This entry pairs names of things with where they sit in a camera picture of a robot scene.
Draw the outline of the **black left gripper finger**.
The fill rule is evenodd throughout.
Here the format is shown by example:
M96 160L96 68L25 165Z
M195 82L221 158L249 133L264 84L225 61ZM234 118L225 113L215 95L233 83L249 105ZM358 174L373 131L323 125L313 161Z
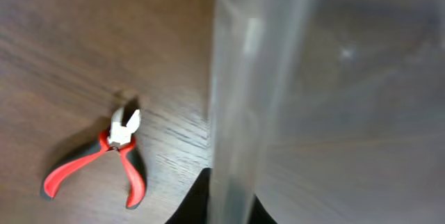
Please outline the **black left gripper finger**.
M203 168L174 214L165 224L206 224L211 168ZM249 224L277 224L258 197L249 217Z

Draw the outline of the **red handled pliers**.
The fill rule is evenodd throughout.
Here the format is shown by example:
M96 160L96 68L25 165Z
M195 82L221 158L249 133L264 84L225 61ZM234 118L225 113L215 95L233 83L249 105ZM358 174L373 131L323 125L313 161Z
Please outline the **red handled pliers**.
M126 208L139 206L147 192L146 168L135 137L141 122L140 109L133 110L125 124L122 122L123 115L124 108L117 109L111 117L109 128L101 131L93 141L66 154L49 169L40 187L44 198L55 198L63 181L71 174L107 152L118 152L130 184Z

